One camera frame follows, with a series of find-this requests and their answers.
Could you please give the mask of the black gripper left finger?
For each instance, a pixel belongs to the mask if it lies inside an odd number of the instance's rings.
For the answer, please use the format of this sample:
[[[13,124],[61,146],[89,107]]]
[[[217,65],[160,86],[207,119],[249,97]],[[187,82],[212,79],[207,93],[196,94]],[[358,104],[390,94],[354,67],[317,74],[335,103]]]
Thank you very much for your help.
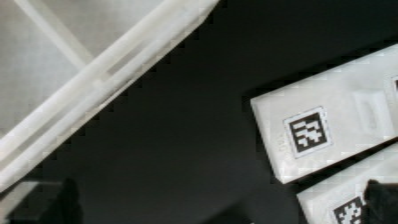
[[[72,179],[34,186],[6,215],[6,224],[82,224],[79,185]]]

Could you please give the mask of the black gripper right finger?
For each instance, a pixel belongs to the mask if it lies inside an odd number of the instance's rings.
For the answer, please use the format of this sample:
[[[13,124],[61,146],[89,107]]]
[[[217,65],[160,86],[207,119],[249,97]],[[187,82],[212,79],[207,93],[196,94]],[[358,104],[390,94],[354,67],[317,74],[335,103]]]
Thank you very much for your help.
[[[365,224],[398,224],[398,183],[368,181]]]

